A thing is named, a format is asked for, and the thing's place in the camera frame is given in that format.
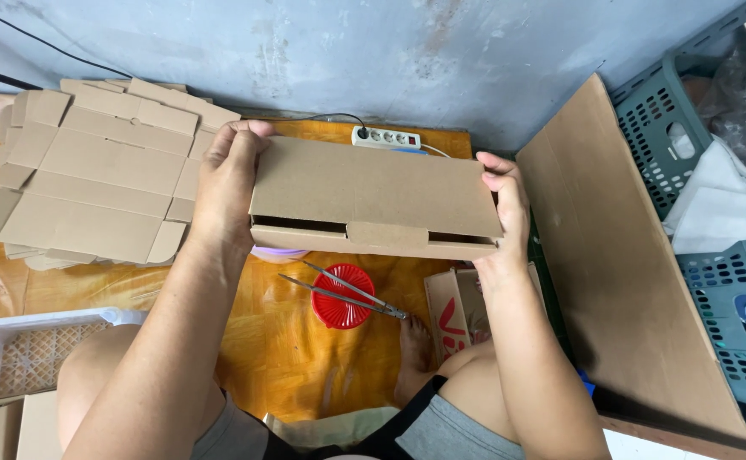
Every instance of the red lid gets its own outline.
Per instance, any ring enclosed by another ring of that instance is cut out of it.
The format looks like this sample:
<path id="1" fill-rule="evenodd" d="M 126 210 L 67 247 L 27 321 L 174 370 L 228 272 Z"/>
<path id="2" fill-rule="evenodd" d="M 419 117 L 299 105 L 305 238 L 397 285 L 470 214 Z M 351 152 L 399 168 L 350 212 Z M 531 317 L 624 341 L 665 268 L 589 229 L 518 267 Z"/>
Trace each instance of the red lid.
<path id="1" fill-rule="evenodd" d="M 373 289 L 373 281 L 370 280 L 370 277 L 367 276 L 367 273 L 365 273 L 364 270 L 356 265 L 336 264 L 327 267 L 326 271 L 342 278 L 354 285 L 356 288 L 364 290 L 371 296 L 376 295 L 376 291 Z M 321 273 L 319 273 L 319 276 L 317 276 L 313 285 L 316 288 L 329 290 L 341 296 L 373 305 L 373 302 L 365 296 L 342 286 Z M 324 322 L 325 326 L 328 328 L 353 329 L 359 324 L 365 322 L 367 317 L 370 315 L 370 310 L 368 308 L 350 304 L 343 300 L 334 299 L 333 297 L 327 297 L 313 291 L 311 291 L 311 306 L 313 307 L 313 312 L 317 315 L 317 318 Z"/>

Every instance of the person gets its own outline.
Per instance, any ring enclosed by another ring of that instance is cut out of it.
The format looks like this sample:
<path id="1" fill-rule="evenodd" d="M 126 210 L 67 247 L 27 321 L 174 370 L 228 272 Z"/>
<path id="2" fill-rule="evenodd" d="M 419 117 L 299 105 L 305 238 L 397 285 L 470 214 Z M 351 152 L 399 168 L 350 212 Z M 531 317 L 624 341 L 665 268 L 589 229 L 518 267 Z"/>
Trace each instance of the person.
<path id="1" fill-rule="evenodd" d="M 600 418 L 560 349 L 527 272 L 528 202 L 518 167 L 479 152 L 504 236 L 475 260 L 492 340 L 429 371 L 431 344 L 401 322 L 395 390 L 403 410 L 344 453 L 297 454 L 237 409 L 212 376 L 237 282 L 253 241 L 248 208 L 271 124 L 225 124 L 204 154 L 194 219 L 142 327 L 100 331 L 58 378 L 64 460 L 293 458 L 610 458 Z"/>

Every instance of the concrete wall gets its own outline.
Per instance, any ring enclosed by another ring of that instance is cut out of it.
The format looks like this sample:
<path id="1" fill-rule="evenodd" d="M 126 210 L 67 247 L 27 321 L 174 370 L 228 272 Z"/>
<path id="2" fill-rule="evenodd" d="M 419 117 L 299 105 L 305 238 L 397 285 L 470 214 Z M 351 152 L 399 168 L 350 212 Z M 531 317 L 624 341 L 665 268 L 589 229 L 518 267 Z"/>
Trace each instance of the concrete wall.
<path id="1" fill-rule="evenodd" d="M 614 88 L 739 3 L 0 0 L 0 16 L 218 103 L 464 128 L 477 145 L 517 149 L 595 70 Z M 0 73 L 51 88 L 114 77 L 2 24 Z"/>

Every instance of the electrical outlet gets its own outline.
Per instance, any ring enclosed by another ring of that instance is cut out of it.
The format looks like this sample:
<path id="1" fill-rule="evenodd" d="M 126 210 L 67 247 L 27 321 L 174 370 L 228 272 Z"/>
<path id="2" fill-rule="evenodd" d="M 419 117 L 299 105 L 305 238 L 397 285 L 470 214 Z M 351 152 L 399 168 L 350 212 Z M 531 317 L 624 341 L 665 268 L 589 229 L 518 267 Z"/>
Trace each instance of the electrical outlet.
<path id="1" fill-rule="evenodd" d="M 391 129 L 368 128 L 367 139 L 359 137 L 361 126 L 354 126 L 350 141 L 359 147 L 373 148 L 421 148 L 421 137 L 413 132 L 393 131 Z"/>

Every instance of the foot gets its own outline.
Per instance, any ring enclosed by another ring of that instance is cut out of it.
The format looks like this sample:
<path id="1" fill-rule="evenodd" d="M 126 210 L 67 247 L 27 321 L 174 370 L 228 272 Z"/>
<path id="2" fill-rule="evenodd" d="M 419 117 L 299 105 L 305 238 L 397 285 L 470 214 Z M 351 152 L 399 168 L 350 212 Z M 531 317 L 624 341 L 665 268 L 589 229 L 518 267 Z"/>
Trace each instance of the foot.
<path id="1" fill-rule="evenodd" d="M 433 376 L 433 372 L 429 371 L 433 343 L 427 327 L 414 315 L 402 319 L 399 341 L 402 365 L 393 397 L 399 406 L 404 407 Z"/>

